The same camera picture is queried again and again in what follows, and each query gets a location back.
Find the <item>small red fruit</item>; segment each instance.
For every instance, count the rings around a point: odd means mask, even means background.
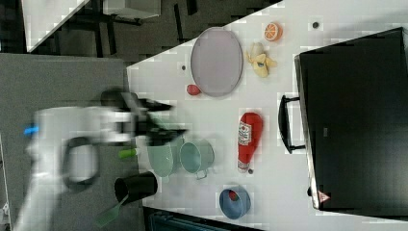
[[[230,192],[228,193],[228,196],[230,197],[230,199],[231,199],[232,201],[237,201],[237,200],[238,200],[238,195],[237,195],[237,193],[234,192],[234,191],[230,191]]]
[[[198,95],[201,93],[201,90],[196,85],[188,85],[187,86],[187,93],[189,95]]]

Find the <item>black mug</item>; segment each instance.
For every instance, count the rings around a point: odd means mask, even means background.
[[[126,178],[117,178],[115,181],[115,195],[118,202],[129,195],[123,205],[154,195],[157,191],[157,180],[150,171]]]

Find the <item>blue bowl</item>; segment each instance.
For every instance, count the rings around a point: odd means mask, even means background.
[[[237,194],[238,199],[233,201],[229,197],[230,191]],[[244,216],[251,208],[251,200],[248,192],[241,186],[226,189],[219,196],[219,206],[222,213],[230,219],[238,219]]]

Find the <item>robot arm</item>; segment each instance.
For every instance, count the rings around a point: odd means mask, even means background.
[[[35,163],[28,194],[13,230],[50,230],[61,194],[84,191],[97,179],[96,145],[124,143],[136,136],[147,136],[147,145],[163,145],[186,131],[167,130],[155,124],[148,112],[168,110],[171,106],[139,100],[130,92],[104,91],[101,104],[102,107],[36,112],[38,132],[27,148]]]

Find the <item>suitcase handle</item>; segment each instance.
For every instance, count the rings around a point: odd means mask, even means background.
[[[285,144],[286,148],[291,154],[296,149],[306,148],[305,145],[293,146],[292,140],[291,140],[291,125],[289,123],[289,114],[288,114],[287,104],[293,101],[297,101],[297,100],[300,100],[300,98],[299,97],[288,98],[286,97],[286,95],[283,95],[280,105],[279,105],[279,113],[278,113],[279,132],[281,134],[283,143]]]

